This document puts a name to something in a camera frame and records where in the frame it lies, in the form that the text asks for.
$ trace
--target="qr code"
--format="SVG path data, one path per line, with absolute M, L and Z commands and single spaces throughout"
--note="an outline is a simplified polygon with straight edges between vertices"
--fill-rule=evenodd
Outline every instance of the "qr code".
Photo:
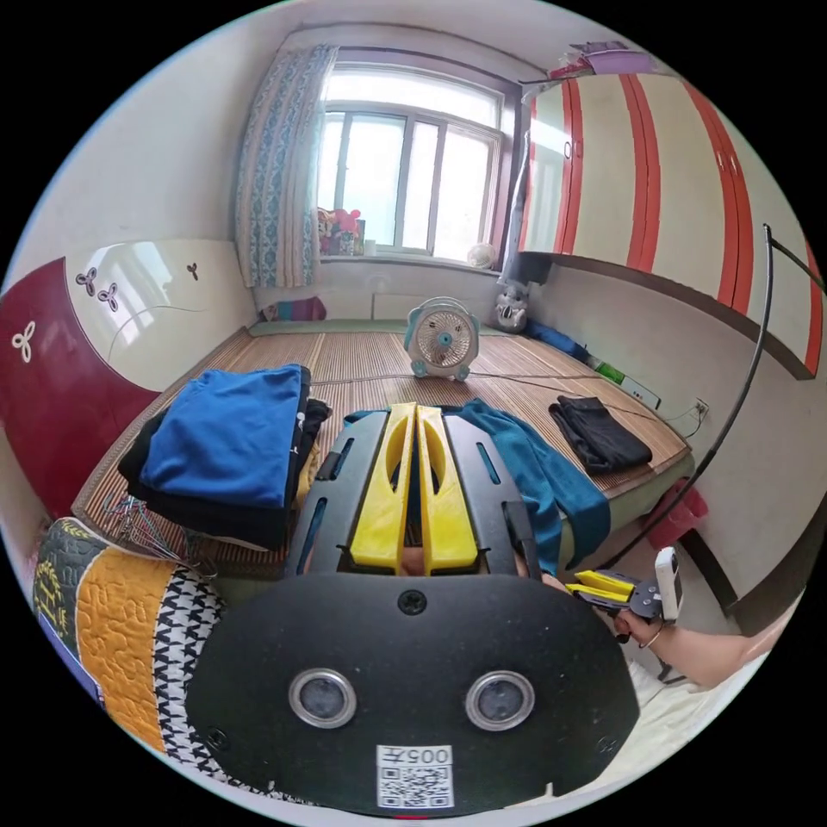
M 380 807 L 437 810 L 454 806 L 450 747 L 379 747 L 376 764 Z

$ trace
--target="electric fan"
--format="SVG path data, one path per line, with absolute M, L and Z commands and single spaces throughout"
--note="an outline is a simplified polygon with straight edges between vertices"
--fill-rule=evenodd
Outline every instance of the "electric fan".
M 405 350 L 411 370 L 423 376 L 453 376 L 464 382 L 480 352 L 480 323 L 456 299 L 428 299 L 407 316 Z

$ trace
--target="black and white houndstooth fabric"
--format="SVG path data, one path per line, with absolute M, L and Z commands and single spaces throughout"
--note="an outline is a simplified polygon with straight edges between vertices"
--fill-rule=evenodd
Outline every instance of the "black and white houndstooth fabric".
M 277 790 L 262 792 L 230 778 L 197 738 L 184 709 L 187 685 L 210 632 L 221 619 L 224 602 L 208 581 L 179 566 L 161 601 L 155 625 L 152 675 L 158 699 L 158 719 L 166 754 L 217 781 L 268 798 L 307 802 Z

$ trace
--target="blue patterned curtain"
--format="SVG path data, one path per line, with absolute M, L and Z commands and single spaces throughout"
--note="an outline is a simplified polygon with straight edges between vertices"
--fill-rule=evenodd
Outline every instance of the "blue patterned curtain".
M 317 46 L 278 56 L 252 105 L 235 207 L 247 287 L 304 287 L 315 280 L 321 93 L 338 52 Z

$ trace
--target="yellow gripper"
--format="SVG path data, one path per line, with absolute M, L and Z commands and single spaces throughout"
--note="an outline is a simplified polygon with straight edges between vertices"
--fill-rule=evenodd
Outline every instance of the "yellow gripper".
M 442 412 L 419 406 L 416 425 L 425 573 L 467 569 L 476 562 L 476 540 Z
M 414 402 L 391 406 L 351 542 L 351 557 L 357 566 L 400 573 L 415 420 Z
M 415 403 L 390 408 L 351 542 L 351 558 L 360 567 L 400 574 L 414 441 L 420 465 L 425 573 L 469 569 L 476 563 L 476 541 L 442 412 Z
M 579 571 L 575 574 L 579 583 L 570 583 L 566 588 L 572 593 L 591 594 L 603 600 L 628 603 L 635 590 L 633 583 L 616 580 L 597 571 Z

